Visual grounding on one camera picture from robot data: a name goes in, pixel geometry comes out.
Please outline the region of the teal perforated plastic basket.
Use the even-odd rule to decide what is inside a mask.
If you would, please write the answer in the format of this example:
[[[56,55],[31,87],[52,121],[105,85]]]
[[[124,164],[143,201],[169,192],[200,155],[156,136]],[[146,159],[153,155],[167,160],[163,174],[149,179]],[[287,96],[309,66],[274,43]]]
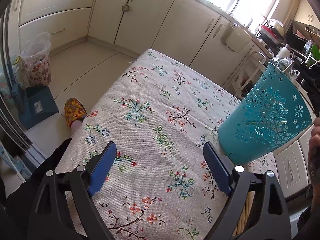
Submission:
[[[236,165],[266,155],[312,124],[297,87],[269,63],[254,87],[220,125],[219,144]]]

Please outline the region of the white kitchen trolley rack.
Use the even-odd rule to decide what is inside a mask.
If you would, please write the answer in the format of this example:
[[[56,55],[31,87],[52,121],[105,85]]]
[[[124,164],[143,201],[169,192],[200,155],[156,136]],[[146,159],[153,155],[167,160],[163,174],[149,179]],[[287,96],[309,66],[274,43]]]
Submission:
[[[244,63],[240,64],[238,73],[231,81],[232,88],[235,91],[234,95],[237,98],[242,100],[253,88],[265,71],[265,62],[266,56],[254,50],[245,58]]]

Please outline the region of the steel kitchen faucet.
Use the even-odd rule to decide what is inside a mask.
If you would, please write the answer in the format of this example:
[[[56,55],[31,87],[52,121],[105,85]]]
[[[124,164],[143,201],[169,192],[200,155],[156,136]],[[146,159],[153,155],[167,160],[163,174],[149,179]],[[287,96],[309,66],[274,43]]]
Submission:
[[[234,10],[236,9],[238,3],[239,3],[240,0],[231,0],[231,3],[230,3],[230,12],[229,12],[229,15],[232,15],[232,13],[234,12]]]

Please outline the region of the yellow floral slipper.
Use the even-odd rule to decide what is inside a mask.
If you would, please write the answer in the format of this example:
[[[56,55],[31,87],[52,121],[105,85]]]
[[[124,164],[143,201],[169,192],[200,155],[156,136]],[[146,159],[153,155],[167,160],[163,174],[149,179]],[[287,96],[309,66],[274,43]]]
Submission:
[[[64,106],[65,120],[68,127],[76,120],[84,120],[87,112],[82,103],[76,98],[70,98],[66,101]]]

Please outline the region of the floral linen tablecloth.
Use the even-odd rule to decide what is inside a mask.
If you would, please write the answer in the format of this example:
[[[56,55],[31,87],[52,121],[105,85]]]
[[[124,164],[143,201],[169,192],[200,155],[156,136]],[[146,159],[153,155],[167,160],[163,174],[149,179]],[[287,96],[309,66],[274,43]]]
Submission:
[[[116,157],[93,201],[116,239],[204,239],[227,200],[203,157],[239,100],[198,72],[145,51],[84,119],[57,172]]]

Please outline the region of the dark blue box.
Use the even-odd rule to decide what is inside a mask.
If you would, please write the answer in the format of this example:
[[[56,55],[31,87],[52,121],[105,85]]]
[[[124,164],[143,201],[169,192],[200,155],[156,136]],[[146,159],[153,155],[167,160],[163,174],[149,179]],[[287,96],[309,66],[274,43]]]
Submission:
[[[59,109],[48,86],[28,87],[24,97],[24,112],[18,117],[25,129],[30,129]]]

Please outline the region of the white thermos jug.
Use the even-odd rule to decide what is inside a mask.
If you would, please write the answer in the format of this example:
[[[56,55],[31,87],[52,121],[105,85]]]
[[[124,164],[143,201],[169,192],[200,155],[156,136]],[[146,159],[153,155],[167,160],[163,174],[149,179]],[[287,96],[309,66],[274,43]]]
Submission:
[[[276,54],[275,58],[276,59],[284,59],[284,58],[291,58],[291,53],[292,53],[292,49],[291,47],[286,44],[284,47],[282,47],[280,49],[280,51],[278,51],[278,53]]]

